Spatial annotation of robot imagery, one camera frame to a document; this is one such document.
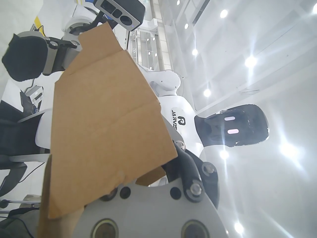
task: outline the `screw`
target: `screw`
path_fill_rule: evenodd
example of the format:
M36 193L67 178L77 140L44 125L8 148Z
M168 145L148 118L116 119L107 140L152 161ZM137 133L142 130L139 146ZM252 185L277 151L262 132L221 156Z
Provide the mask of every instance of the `screw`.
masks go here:
M211 164L205 164L205 168L206 168L206 171L210 174L212 174L215 170L213 169L212 165Z
M53 41L52 41L52 42L50 42L50 44L53 45L54 47L57 47L57 46L58 46L58 43L57 43L57 42L53 42Z
M185 146L184 142L182 142L182 141L175 141L175 144L176 144L179 148L181 148L183 151L186 150L186 146Z
M201 188L201 186L198 183L194 183L191 185L190 187L190 192L195 195L195 196L199 196L201 195L201 192L203 191L203 189Z
M78 43L77 41L75 41L75 40L71 40L71 43L72 43L73 45L79 45L79 43Z

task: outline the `electronic device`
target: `electronic device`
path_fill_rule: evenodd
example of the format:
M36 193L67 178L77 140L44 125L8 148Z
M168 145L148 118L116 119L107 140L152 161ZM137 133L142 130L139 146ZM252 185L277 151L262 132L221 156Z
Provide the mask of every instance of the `electronic device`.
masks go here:
M145 7L139 0L94 0L93 4L128 31L143 23Z
M40 101L42 101L44 98L43 87L34 86L29 91L27 91L25 95L30 98L32 104L34 104L35 106L38 106Z

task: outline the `white ceiling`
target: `white ceiling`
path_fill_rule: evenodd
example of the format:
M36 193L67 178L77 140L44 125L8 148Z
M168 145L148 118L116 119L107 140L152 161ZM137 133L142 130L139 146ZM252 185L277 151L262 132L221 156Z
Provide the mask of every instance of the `white ceiling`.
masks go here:
M207 117L246 103L266 114L267 141L205 148L220 178L221 215L230 237L316 237L317 0L159 0L171 63L185 77L180 94ZM223 9L228 16L220 18ZM245 59L258 62L250 71ZM211 96L205 97L206 88ZM294 146L286 157L281 146Z

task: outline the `jarvis logo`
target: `jarvis logo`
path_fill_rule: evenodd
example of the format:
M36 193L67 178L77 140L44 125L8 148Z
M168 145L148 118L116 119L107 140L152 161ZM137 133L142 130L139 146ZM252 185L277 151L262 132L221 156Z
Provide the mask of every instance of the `jarvis logo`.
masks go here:
M185 125L186 124L185 117L179 116L177 118L179 119L179 124L180 125Z
M179 125L185 125L186 120L183 116L177 116L176 112L172 110L172 121L173 121L173 127L177 130L177 126Z

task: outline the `bright light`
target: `bright light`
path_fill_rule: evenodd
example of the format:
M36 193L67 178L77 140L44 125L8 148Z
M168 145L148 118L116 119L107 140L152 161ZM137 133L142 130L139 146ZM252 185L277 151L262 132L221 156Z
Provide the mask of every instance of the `bright light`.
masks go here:
M222 10L220 13L220 18L225 18L228 15L228 11L227 10Z
M245 60L244 64L248 68L253 68L257 64L257 59L253 56L250 56L249 58Z
M210 91L209 89L206 89L206 90L204 91L204 95L205 95L206 97L209 97L209 96L211 95L211 91Z
M198 54L198 51L197 49L194 49L191 53L193 54L193 56L196 56Z
M313 7L313 13L317 13L317 3Z
M289 143L282 144L280 149L281 153L288 158L295 159L298 156L298 149Z
M244 232L244 228L239 222L235 223L235 230L238 234L242 234Z
M219 155L223 160L227 160L229 157L229 153L226 150L222 150Z

